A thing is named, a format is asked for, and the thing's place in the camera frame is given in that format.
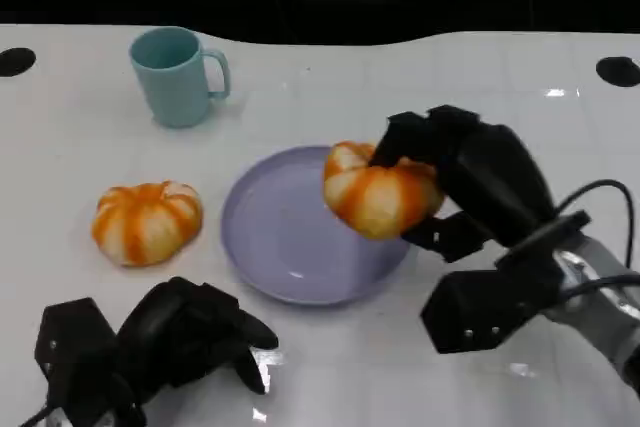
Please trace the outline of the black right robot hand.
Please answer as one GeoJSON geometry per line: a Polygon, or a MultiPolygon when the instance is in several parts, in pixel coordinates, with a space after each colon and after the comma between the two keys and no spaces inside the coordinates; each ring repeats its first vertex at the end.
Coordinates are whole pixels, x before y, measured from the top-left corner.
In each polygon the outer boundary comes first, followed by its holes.
{"type": "Polygon", "coordinates": [[[474,112],[442,105],[389,117],[369,163],[391,167],[403,157],[434,168],[437,186],[460,210],[427,217],[402,238],[448,263],[489,240],[511,248],[556,217],[548,184],[520,138],[474,112]]]}

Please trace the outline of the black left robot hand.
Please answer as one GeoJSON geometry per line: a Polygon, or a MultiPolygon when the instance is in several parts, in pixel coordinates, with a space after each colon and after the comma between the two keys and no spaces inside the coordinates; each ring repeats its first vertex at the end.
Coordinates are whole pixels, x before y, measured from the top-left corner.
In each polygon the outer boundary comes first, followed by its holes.
{"type": "Polygon", "coordinates": [[[235,297],[182,277],[153,287],[124,321],[117,341],[119,370],[141,403],[167,386],[179,388],[226,366],[263,395],[266,386],[251,350],[279,346],[275,332],[235,297]]]}

